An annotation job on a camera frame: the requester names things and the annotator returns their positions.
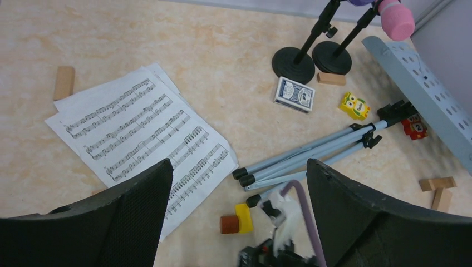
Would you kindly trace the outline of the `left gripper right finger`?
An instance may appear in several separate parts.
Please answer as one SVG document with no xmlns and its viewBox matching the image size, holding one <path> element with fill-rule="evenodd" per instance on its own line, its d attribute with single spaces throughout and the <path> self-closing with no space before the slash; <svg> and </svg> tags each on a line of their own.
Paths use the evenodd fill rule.
<svg viewBox="0 0 472 267">
<path fill-rule="evenodd" d="M 419 207 L 307 161 L 328 266 L 470 266 L 471 218 Z"/>
</svg>

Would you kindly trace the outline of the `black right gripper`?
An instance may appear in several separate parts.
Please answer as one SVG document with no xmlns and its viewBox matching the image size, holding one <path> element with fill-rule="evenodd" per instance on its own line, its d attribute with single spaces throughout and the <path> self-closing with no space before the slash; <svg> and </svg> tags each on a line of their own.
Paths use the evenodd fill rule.
<svg viewBox="0 0 472 267">
<path fill-rule="evenodd" d="M 276 255 L 273 252 L 274 242 L 267 239 L 257 247 L 247 246 L 238 254 L 238 267 L 280 266 L 280 267 L 309 267 L 317 266 L 315 256 L 304 258 L 295 253 L 295 244 L 290 240 L 283 245 Z"/>
</svg>

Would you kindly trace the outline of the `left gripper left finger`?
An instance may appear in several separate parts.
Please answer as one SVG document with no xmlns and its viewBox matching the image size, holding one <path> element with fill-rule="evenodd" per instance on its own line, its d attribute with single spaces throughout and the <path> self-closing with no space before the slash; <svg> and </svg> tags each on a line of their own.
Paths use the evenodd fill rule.
<svg viewBox="0 0 472 267">
<path fill-rule="evenodd" d="M 164 159 L 47 214 L 1 219 L 2 266 L 153 266 L 173 183 Z"/>
</svg>

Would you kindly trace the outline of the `sheet music page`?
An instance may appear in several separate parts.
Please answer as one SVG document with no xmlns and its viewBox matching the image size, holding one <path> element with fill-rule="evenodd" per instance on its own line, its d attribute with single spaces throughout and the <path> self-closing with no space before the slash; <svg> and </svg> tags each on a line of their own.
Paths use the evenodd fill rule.
<svg viewBox="0 0 472 267">
<path fill-rule="evenodd" d="M 152 72 L 153 75 L 158 80 L 163 82 L 163 84 L 165 84 L 170 90 L 172 90 L 174 93 L 181 96 L 180 90 L 176 87 L 175 83 L 170 79 L 170 77 L 167 75 L 167 73 L 161 68 L 161 66 L 158 63 L 153 63 L 153 64 L 150 64 L 146 67 L 142 67 L 142 68 L 146 68 L 147 70 Z M 111 85 L 113 85 L 114 83 L 116 83 L 120 79 L 121 78 L 110 81 L 110 82 L 107 82 L 107 83 L 104 83 L 104 84 L 101 84 L 101 85 L 98 85 L 98 86 L 95 86 L 95 87 L 92 87 L 92 88 L 89 88 L 89 89 L 81 91 L 81 92 L 78 92 L 76 94 L 73 94 L 71 96 L 63 98 L 61 100 L 54 101 L 54 106 L 58 111 L 65 110 L 66 108 L 68 108 L 72 104 L 79 103 L 79 102 L 84 102 L 90 96 L 95 95 L 97 93 L 100 94 L 101 91 L 103 91 L 103 90 L 105 90 L 105 91 L 110 90 Z"/>
<path fill-rule="evenodd" d="M 229 142 L 146 68 L 86 92 L 46 124 L 107 187 L 168 159 L 162 239 L 238 167 Z"/>
</svg>

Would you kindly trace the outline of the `light blue music stand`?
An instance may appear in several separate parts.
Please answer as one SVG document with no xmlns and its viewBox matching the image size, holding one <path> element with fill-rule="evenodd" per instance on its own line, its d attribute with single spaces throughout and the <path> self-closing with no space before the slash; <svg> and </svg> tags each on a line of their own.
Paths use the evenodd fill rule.
<svg viewBox="0 0 472 267">
<path fill-rule="evenodd" d="M 354 123 L 343 131 L 236 169 L 232 175 L 241 187 L 247 191 L 271 185 L 282 187 L 291 180 L 303 179 L 304 172 L 291 172 L 309 158 L 320 158 L 345 147 L 346 150 L 326 161 L 330 164 L 362 148 L 371 149 L 381 140 L 379 131 L 415 114 L 425 119 L 467 171 L 471 171 L 471 117 L 429 70 L 420 55 L 403 42 L 385 43 L 376 36 L 366 37 L 362 43 L 408 101 L 379 109 L 380 120 L 377 123 Z"/>
</svg>

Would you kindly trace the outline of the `black microphone stand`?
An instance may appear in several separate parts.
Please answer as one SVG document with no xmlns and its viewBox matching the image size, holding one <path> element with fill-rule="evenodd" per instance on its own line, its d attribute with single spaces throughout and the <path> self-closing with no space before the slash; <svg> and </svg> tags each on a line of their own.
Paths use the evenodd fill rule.
<svg viewBox="0 0 472 267">
<path fill-rule="evenodd" d="M 331 25 L 331 20 L 340 5 L 340 0 L 328 2 L 302 48 L 284 47 L 274 54 L 272 68 L 277 77 L 285 77 L 304 85 L 312 80 L 315 65 L 307 52 L 321 34 L 332 38 L 337 33 L 337 28 Z"/>
<path fill-rule="evenodd" d="M 368 1 L 371 7 L 357 21 L 356 26 L 341 44 L 332 41 L 324 41 L 317 44 L 312 57 L 316 67 L 325 73 L 346 75 L 352 67 L 352 58 L 346 50 L 354 38 L 365 29 L 376 16 L 379 16 L 379 5 L 381 1 Z"/>
</svg>

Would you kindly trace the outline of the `pink toy microphone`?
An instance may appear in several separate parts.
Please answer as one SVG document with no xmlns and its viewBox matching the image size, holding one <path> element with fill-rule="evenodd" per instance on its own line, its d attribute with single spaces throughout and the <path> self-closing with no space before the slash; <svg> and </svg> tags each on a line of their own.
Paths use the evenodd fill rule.
<svg viewBox="0 0 472 267">
<path fill-rule="evenodd" d="M 412 12 L 400 1 L 377 1 L 381 27 L 393 41 L 404 41 L 415 31 L 415 20 Z"/>
</svg>

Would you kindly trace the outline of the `purple toy microphone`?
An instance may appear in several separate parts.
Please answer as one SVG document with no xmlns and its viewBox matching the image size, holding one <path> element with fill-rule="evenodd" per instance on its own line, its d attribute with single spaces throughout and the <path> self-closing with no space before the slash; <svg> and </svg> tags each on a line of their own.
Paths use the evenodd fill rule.
<svg viewBox="0 0 472 267">
<path fill-rule="evenodd" d="M 366 6 L 371 4 L 372 2 L 375 2 L 375 0 L 347 0 L 348 3 L 360 7 L 360 6 Z"/>
</svg>

